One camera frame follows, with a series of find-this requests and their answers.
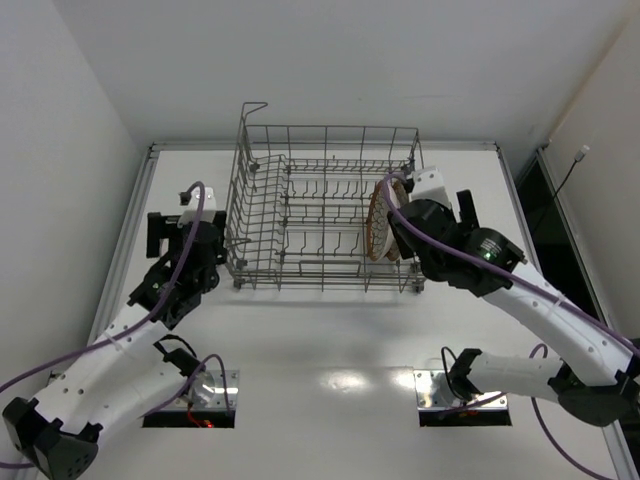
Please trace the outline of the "floral plate brown rim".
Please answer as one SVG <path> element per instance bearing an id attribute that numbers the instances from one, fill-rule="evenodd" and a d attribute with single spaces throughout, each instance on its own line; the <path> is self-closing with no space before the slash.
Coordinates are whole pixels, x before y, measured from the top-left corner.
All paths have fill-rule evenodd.
<path id="1" fill-rule="evenodd" d="M 391 189 L 392 201 L 397 208 L 402 207 L 408 202 L 408 194 L 404 188 L 404 184 L 400 180 L 393 179 Z M 395 262 L 400 258 L 400 251 L 391 228 L 388 228 L 387 243 L 388 250 L 385 254 L 385 258 L 389 261 Z"/>
<path id="2" fill-rule="evenodd" d="M 378 182 L 370 199 L 366 218 L 367 256 L 373 262 L 387 259 L 396 262 L 400 253 L 389 225 L 389 207 L 382 193 L 382 182 Z"/>

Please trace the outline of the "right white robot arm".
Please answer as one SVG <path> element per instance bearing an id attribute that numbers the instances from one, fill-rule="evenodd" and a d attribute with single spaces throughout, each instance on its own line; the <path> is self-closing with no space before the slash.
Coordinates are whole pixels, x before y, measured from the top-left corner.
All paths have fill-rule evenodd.
<path id="1" fill-rule="evenodd" d="M 388 221 L 401 252 L 419 259 L 427 279 L 502 310 L 558 356 L 466 348 L 445 372 L 451 394 L 466 402 L 493 391 L 541 398 L 597 427 L 636 410 L 639 352 L 632 342 L 563 299 L 506 236 L 479 226 L 470 191 L 458 198 L 458 214 L 430 199 L 391 208 Z"/>

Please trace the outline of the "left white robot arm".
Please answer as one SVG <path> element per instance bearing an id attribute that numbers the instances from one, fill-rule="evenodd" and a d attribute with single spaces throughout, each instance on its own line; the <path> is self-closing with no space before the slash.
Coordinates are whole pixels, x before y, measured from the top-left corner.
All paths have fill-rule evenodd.
<path id="1" fill-rule="evenodd" d="M 32 398 L 16 397 L 2 418 L 27 467 L 49 479 L 76 479 L 107 436 L 189 392 L 204 367 L 188 350 L 162 346 L 220 281 L 226 261 L 224 212 L 147 217 L 154 264 L 119 314 L 69 367 Z"/>

